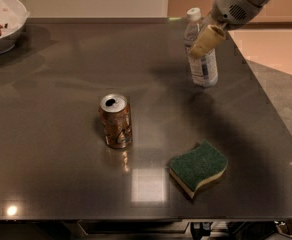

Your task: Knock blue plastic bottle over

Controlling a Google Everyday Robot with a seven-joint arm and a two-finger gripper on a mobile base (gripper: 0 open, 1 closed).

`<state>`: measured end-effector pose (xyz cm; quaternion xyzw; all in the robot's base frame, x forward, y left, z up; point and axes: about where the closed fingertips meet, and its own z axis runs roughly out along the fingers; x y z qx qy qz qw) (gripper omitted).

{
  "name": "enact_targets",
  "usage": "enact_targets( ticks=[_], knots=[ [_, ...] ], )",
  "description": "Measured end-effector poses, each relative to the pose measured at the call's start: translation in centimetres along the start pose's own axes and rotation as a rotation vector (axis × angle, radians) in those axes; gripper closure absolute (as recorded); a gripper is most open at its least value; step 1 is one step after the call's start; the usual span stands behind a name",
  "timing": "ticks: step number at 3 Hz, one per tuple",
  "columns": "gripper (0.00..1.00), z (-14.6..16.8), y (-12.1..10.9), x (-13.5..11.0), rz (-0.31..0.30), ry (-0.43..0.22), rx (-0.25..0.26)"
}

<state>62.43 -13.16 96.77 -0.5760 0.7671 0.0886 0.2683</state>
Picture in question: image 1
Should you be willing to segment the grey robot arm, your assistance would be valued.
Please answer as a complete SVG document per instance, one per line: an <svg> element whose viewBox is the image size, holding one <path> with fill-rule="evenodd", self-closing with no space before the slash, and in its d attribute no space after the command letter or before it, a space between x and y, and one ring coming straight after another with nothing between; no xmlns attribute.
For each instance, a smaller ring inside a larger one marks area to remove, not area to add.
<svg viewBox="0 0 292 240"><path fill-rule="evenodd" d="M241 28L254 19L269 1L214 0L188 54L195 59L202 58L226 39L228 31Z"/></svg>

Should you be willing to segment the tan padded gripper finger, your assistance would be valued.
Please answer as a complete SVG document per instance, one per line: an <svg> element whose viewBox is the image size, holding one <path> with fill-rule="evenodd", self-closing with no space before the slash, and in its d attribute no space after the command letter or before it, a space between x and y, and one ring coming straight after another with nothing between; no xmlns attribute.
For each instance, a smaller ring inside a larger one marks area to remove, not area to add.
<svg viewBox="0 0 292 240"><path fill-rule="evenodd" d="M216 48L226 39L224 30L217 25L207 25L198 35L189 50L189 55L194 59L200 59Z"/></svg>
<svg viewBox="0 0 292 240"><path fill-rule="evenodd" d="M205 29L207 26L216 24L215 19L212 17L211 13L208 13L205 17L202 18L200 28Z"/></svg>

